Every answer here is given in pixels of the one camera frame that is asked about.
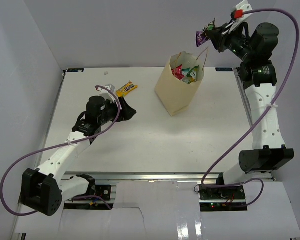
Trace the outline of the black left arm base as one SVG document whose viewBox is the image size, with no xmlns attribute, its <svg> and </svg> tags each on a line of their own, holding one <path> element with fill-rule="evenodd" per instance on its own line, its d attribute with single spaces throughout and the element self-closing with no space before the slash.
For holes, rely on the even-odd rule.
<svg viewBox="0 0 300 240">
<path fill-rule="evenodd" d="M 87 174 L 77 174 L 76 176 L 86 180 L 88 187 L 86 193 L 75 196 L 72 201 L 89 201 L 89 210 L 112 210 L 113 204 L 108 203 L 111 200 L 111 185 L 97 185 L 96 180 Z"/>
</svg>

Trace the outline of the teal candy bag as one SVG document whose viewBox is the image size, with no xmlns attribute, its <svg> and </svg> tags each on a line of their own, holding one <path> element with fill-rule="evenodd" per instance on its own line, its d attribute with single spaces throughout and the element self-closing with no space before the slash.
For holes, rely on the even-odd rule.
<svg viewBox="0 0 300 240">
<path fill-rule="evenodd" d="M 190 71 L 190 68 L 184 68 L 181 70 L 181 74 L 182 74 L 182 81 L 186 81 L 187 77 L 188 77 L 188 73 Z"/>
</svg>

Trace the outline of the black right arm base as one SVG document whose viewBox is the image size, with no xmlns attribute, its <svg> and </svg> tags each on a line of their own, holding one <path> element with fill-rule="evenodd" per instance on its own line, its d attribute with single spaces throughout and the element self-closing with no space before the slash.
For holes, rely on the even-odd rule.
<svg viewBox="0 0 300 240">
<path fill-rule="evenodd" d="M 240 212 L 247 211 L 247 200 L 242 186 L 230 188 L 204 188 L 197 184 L 194 192 L 198 194 L 200 211 Z"/>
</svg>

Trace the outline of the green Skittles packet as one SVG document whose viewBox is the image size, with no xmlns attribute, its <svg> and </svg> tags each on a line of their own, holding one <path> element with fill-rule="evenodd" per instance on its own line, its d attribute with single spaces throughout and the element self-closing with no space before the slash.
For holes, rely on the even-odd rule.
<svg viewBox="0 0 300 240">
<path fill-rule="evenodd" d="M 183 79 L 183 81 L 186 84 L 191 84 L 191 83 L 196 82 L 197 81 L 197 73 L 198 73 L 199 68 L 200 68 L 199 65 L 194 66 L 193 68 L 191 68 L 189 70 L 189 72 L 187 73 L 187 75 L 185 76 L 185 78 Z"/>
</svg>

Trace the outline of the pink candy packet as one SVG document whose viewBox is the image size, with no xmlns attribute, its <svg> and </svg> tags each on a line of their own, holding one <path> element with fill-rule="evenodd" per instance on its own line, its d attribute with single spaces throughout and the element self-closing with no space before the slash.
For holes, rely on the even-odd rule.
<svg viewBox="0 0 300 240">
<path fill-rule="evenodd" d="M 172 75 L 178 80 L 182 80 L 185 76 L 182 73 L 182 65 L 179 65 L 171 70 Z"/>
</svg>

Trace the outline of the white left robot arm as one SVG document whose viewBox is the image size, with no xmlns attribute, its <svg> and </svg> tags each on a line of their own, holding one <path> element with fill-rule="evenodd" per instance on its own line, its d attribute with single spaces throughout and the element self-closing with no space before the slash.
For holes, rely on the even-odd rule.
<svg viewBox="0 0 300 240">
<path fill-rule="evenodd" d="M 95 196 L 96 181 L 87 174 L 63 180 L 68 168 L 101 134 L 102 126 L 130 120 L 137 111 L 123 97 L 112 101 L 92 96 L 72 128 L 67 143 L 36 169 L 27 169 L 21 180 L 20 202 L 46 216 L 54 215 L 64 201 Z"/>
</svg>

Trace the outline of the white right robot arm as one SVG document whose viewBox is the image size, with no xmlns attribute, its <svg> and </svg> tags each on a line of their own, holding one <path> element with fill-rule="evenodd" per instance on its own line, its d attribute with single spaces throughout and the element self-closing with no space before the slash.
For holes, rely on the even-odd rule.
<svg viewBox="0 0 300 240">
<path fill-rule="evenodd" d="M 295 156 L 282 137 L 275 95 L 277 74 L 270 60 L 278 45 L 279 29 L 271 23 L 261 23 L 252 35 L 246 22 L 234 31 L 209 27 L 204 35 L 220 52 L 231 51 L 241 59 L 239 79 L 250 109 L 252 149 L 239 153 L 238 163 L 221 173 L 216 181 L 216 195 L 226 200 L 234 193 L 232 185 L 247 181 L 252 174 L 268 173 L 280 169 Z"/>
</svg>

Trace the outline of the brown M&M's packet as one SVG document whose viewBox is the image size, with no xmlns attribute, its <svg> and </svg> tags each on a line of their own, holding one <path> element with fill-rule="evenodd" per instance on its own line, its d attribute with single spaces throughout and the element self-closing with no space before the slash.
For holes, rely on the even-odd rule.
<svg viewBox="0 0 300 240">
<path fill-rule="evenodd" d="M 214 20 L 208 23 L 201 31 L 196 32 L 196 38 L 195 38 L 196 47 L 199 48 L 205 42 L 207 42 L 209 39 L 207 36 L 207 32 L 213 31 L 215 29 L 216 29 L 216 19 L 214 18 Z"/>
</svg>

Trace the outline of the yellow M&M's packet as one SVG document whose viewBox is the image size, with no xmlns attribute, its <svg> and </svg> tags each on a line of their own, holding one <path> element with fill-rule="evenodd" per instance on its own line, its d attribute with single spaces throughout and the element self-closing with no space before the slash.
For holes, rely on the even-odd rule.
<svg viewBox="0 0 300 240">
<path fill-rule="evenodd" d="M 128 95 L 131 91 L 135 90 L 138 88 L 138 85 L 134 84 L 132 81 L 129 81 L 126 83 L 124 86 L 119 88 L 115 93 L 116 95 L 120 97 L 125 97 Z"/>
</svg>

